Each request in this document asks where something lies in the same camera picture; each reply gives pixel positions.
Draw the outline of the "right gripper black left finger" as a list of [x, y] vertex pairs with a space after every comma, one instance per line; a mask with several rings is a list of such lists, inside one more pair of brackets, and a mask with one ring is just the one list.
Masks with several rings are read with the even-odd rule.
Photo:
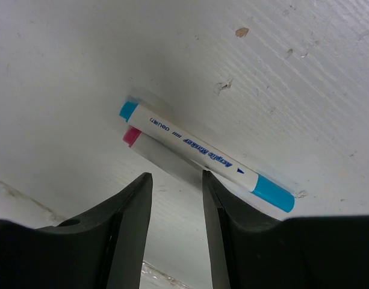
[[0, 288], [138, 288], [152, 187], [143, 173], [57, 226], [0, 220]]

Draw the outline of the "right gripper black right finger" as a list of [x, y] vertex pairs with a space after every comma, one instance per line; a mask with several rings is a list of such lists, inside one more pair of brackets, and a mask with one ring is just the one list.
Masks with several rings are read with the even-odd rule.
[[202, 173], [214, 288], [369, 288], [369, 216], [274, 219]]

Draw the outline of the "white marker blue caps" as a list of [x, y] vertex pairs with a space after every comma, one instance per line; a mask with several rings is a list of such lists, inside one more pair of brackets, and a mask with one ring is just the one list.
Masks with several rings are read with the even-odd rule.
[[289, 213], [294, 208], [295, 200], [289, 191], [177, 127], [145, 106], [127, 101], [123, 104], [119, 115], [126, 120], [128, 125], [195, 161], [201, 167], [212, 170], [245, 188], [282, 211]]

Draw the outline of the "white marker pink caps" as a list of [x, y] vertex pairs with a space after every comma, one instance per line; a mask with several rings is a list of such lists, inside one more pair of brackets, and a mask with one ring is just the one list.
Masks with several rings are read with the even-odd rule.
[[123, 141], [136, 153], [172, 177], [194, 187], [202, 183], [202, 168], [194, 161], [169, 149], [154, 138], [129, 126]]

